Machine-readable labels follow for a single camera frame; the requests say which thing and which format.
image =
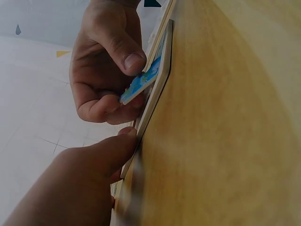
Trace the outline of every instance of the wooden panel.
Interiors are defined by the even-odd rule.
[[[301,225],[301,3],[178,3],[171,74],[119,224]]]

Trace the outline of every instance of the skin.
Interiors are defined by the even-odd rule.
[[[5,226],[108,226],[110,184],[136,147],[136,130],[60,153],[21,200]]]
[[[121,105],[119,97],[142,71],[139,0],[92,0],[86,9],[70,64],[70,83],[81,119],[121,124],[135,120],[138,96]]]

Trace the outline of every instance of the blue sticker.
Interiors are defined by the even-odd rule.
[[[20,26],[19,25],[17,25],[17,28],[16,28],[16,35],[19,35],[19,34],[21,34],[21,29],[20,29]]]
[[[122,94],[120,102],[127,103],[130,98],[137,96],[141,93],[146,87],[151,85],[157,78],[159,74],[161,57],[157,58],[150,66],[150,69],[146,73],[141,73],[132,81],[132,84]]]

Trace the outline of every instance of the blue card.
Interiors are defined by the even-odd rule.
[[[165,34],[158,46],[158,50],[155,55],[155,60],[152,62],[149,70],[145,73],[139,74],[132,81],[130,87],[121,95],[120,102],[124,105],[128,104],[146,88],[148,88],[157,78],[159,74],[159,68],[161,63],[162,50],[165,40]]]

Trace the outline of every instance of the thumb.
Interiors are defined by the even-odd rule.
[[[142,48],[117,23],[99,23],[98,35],[93,37],[100,43],[119,69],[126,75],[134,76],[142,71],[146,56]]]
[[[110,137],[94,145],[94,150],[102,150],[102,169],[107,177],[116,171],[133,156],[137,144],[137,131],[132,127],[122,129],[118,136]]]

